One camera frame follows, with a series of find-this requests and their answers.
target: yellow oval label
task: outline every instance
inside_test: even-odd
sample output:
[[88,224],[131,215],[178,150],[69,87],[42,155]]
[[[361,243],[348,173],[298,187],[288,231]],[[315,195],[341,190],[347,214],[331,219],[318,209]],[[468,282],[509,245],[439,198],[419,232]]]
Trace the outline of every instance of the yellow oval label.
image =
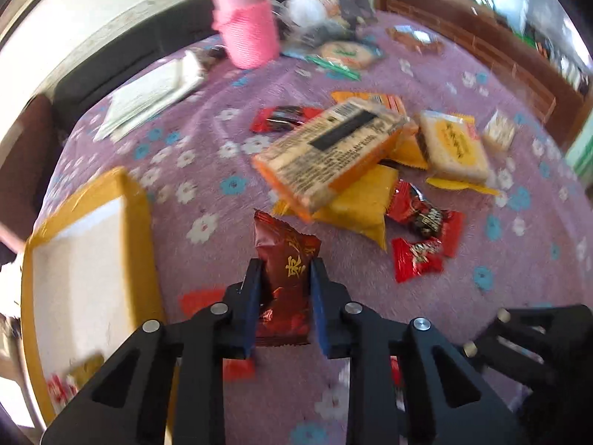
[[435,125],[437,135],[443,148],[461,165],[476,164],[476,153],[470,136],[465,132],[463,124],[440,120]]

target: metal pin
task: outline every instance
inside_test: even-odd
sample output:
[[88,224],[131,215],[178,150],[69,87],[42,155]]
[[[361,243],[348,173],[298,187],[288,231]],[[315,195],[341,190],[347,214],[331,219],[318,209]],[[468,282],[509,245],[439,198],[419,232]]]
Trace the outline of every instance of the metal pin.
[[145,333],[154,333],[160,327],[161,323],[159,323],[157,320],[148,320],[145,321],[142,325],[142,331],[144,331]]
[[431,322],[429,320],[427,320],[426,318],[416,318],[414,320],[414,328],[416,328],[419,331],[426,331],[428,329],[430,329],[431,327]]
[[468,358],[473,358],[478,353],[478,347],[473,341],[468,341],[463,345],[463,352]]
[[508,323],[511,321],[511,314],[504,308],[500,308],[496,316],[502,323]]
[[228,306],[224,303],[214,303],[210,306],[210,312],[212,314],[225,314],[228,311]]
[[355,301],[351,301],[344,305],[344,311],[348,314],[359,314],[362,311],[362,305]]

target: barcode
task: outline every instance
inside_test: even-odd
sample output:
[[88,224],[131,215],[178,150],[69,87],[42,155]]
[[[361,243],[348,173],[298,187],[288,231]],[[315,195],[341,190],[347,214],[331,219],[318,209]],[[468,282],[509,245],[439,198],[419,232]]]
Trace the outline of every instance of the barcode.
[[338,115],[341,115],[342,117],[349,117],[350,115],[354,114],[354,112],[359,110],[361,110],[361,108],[357,105],[354,105],[354,103],[344,103],[344,105],[336,107],[334,112],[336,112]]

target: floral tablecloth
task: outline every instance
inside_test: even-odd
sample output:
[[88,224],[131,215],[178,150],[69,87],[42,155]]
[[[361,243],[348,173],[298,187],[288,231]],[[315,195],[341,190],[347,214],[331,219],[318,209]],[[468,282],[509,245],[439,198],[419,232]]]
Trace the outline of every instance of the floral tablecloth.
[[[277,137],[248,130],[261,107],[328,107],[333,90],[370,90],[401,96],[410,114],[433,109],[475,115],[479,129],[500,109],[519,130],[508,155],[491,156],[503,191],[496,199],[430,188],[423,184],[424,174],[412,169],[400,174],[435,205],[467,216],[458,256],[447,260],[443,274],[397,285],[390,253],[375,242],[326,224],[287,221],[322,240],[320,255],[328,274],[345,284],[354,300],[401,322],[426,316],[455,342],[475,335],[501,306],[593,305],[593,215],[555,143],[463,49],[447,41],[442,55],[421,56],[386,36],[386,26],[407,23],[414,25],[398,15],[379,15],[367,36],[387,56],[364,71],[360,82],[285,57],[251,72],[226,61],[202,88],[117,144],[93,142],[109,106],[106,98],[70,135],[39,222],[80,185],[114,166],[127,167],[153,202],[162,300],[168,319],[176,322],[184,318],[179,306],[183,294],[240,281],[256,255],[253,209],[269,211],[277,199],[251,166],[251,157]],[[181,55],[159,60],[146,71]],[[388,239],[398,236],[411,237],[388,222]],[[225,384],[229,445],[345,443],[345,360],[327,361],[314,345],[259,348],[256,360],[253,381]],[[499,376],[488,379],[505,399],[511,398],[514,386]]]

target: black rectangle on label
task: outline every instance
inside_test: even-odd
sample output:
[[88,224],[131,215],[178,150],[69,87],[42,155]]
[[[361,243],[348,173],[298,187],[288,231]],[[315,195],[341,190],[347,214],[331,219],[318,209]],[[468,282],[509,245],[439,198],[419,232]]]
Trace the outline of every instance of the black rectangle on label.
[[331,146],[337,144],[343,138],[348,137],[356,130],[360,129],[364,124],[369,123],[371,120],[377,117],[377,114],[369,112],[368,110],[363,110],[359,114],[354,115],[352,118],[343,121],[339,126],[334,127],[313,141],[310,141],[309,145],[312,145],[318,151],[326,151]]

